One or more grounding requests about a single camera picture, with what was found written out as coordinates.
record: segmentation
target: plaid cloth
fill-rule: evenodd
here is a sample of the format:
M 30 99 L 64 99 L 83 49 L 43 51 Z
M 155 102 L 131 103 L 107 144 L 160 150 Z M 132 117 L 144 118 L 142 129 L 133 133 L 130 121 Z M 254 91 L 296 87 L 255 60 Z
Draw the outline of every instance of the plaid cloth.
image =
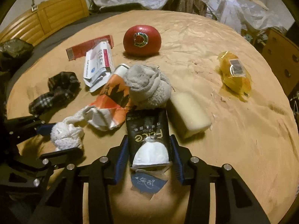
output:
M 49 92 L 39 96 L 29 104 L 29 112 L 40 115 L 52 107 L 67 105 L 78 94 L 80 82 L 74 72 L 62 71 L 48 79 Z

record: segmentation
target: tan tablecloth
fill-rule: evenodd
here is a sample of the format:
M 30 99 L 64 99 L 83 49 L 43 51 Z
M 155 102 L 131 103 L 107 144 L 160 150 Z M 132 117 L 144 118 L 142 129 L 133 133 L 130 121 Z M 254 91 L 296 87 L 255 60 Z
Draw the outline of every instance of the tan tablecloth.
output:
M 123 36 L 137 24 L 154 26 L 161 33 L 160 54 L 146 60 L 126 58 Z M 82 75 L 85 58 L 68 61 L 65 49 L 101 35 L 112 34 L 115 65 L 145 63 L 159 65 L 177 91 L 191 92 L 206 109 L 213 125 L 204 137 L 181 142 L 193 155 L 208 164 L 230 163 L 238 171 L 264 208 L 271 223 L 277 224 L 295 199 L 299 182 L 298 131 L 278 80 L 263 57 L 229 27 L 216 21 L 186 13 L 165 11 L 131 11 L 91 25 L 70 37 L 42 57 L 26 71 L 10 94 L 8 118 L 27 116 L 28 104 L 46 93 L 47 79 L 61 71 L 73 71 L 81 82 L 77 98 L 66 108 L 48 113 L 44 119 L 58 122 L 91 103 L 96 95 L 85 89 Z M 230 50 L 243 62 L 252 76 L 252 96 L 247 103 L 222 87 L 217 56 Z M 90 164 L 119 145 L 126 126 L 100 132 L 86 124 L 83 139 L 85 160 Z M 54 150 L 48 141 L 35 137 L 20 145 L 23 155 L 38 156 Z M 132 191 L 129 171 L 124 181 L 110 188 L 115 224 L 183 223 L 189 187 L 181 187 L 168 171 L 170 180 L 149 200 Z M 214 191 L 211 221 L 215 218 Z

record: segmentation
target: gray towel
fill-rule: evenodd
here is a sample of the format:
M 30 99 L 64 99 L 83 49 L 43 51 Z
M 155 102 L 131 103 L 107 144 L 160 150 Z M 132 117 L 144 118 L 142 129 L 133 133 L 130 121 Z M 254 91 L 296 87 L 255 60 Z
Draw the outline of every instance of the gray towel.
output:
M 143 109 L 164 107 L 171 95 L 171 85 L 166 75 L 158 68 L 133 65 L 124 81 L 130 88 L 132 102 Z

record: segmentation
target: yellow plastic bag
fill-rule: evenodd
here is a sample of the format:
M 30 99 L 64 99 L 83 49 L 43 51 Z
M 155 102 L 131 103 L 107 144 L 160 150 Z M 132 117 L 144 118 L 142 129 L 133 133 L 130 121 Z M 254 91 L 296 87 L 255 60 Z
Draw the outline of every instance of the yellow plastic bag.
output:
M 218 56 L 222 82 L 232 91 L 247 100 L 251 92 L 251 76 L 242 65 L 239 58 L 233 53 L 226 51 Z

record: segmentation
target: gray bed sheet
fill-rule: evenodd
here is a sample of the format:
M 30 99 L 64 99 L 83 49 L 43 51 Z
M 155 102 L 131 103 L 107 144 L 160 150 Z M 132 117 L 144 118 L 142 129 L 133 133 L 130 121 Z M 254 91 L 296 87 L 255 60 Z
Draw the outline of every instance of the gray bed sheet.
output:
M 70 25 L 62 28 L 61 30 L 55 32 L 48 38 L 46 38 L 44 41 L 39 43 L 37 46 L 35 46 L 32 56 L 29 58 L 27 62 L 25 62 L 12 76 L 10 81 L 7 84 L 6 88 L 6 99 L 8 99 L 9 94 L 16 83 L 16 81 L 20 78 L 20 76 L 28 69 L 30 68 L 39 58 L 43 57 L 46 53 L 48 53 L 50 50 L 52 50 L 54 47 L 62 43 L 67 38 L 71 37 L 78 31 L 82 30 L 83 28 L 95 24 L 97 22 L 100 22 L 104 19 L 107 19 L 109 17 L 112 17 L 114 15 L 120 14 L 122 12 L 114 12 L 114 13 L 101 13 L 101 14 L 95 14 L 90 15 L 88 17 L 79 19 Z

